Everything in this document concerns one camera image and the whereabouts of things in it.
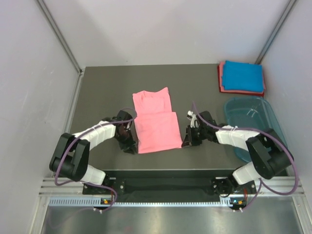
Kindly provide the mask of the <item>pink t-shirt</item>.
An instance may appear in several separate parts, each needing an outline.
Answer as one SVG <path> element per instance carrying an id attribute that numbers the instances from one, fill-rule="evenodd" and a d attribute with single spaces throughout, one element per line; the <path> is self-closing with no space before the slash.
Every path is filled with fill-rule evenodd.
<path id="1" fill-rule="evenodd" d="M 139 154 L 181 148 L 177 114 L 172 110 L 167 87 L 157 92 L 134 93 L 133 103 L 137 113 L 134 123 Z"/>

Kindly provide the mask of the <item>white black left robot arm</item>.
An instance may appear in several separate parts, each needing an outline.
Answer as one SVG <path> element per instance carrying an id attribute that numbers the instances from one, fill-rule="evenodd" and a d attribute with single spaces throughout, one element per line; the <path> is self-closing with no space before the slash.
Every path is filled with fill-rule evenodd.
<path id="1" fill-rule="evenodd" d="M 99 193 L 108 192 L 111 182 L 104 171 L 89 165 L 90 151 L 114 138 L 123 152 L 137 154 L 137 143 L 131 133 L 135 118 L 122 109 L 117 116 L 104 118 L 82 132 L 62 134 L 49 163 L 50 171 L 70 181 L 92 184 Z"/>

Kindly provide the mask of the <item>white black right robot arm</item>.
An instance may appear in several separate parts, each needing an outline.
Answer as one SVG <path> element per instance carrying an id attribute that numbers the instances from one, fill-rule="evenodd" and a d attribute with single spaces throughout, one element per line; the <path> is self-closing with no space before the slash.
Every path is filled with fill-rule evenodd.
<path id="1" fill-rule="evenodd" d="M 187 118 L 190 124 L 186 127 L 182 147 L 198 146 L 207 140 L 230 145 L 249 154 L 251 161 L 228 176 L 227 185 L 233 193 L 239 193 L 251 181 L 272 179 L 293 165 L 292 154 L 273 129 L 262 131 L 217 125 L 208 111 L 200 114 L 188 111 Z"/>

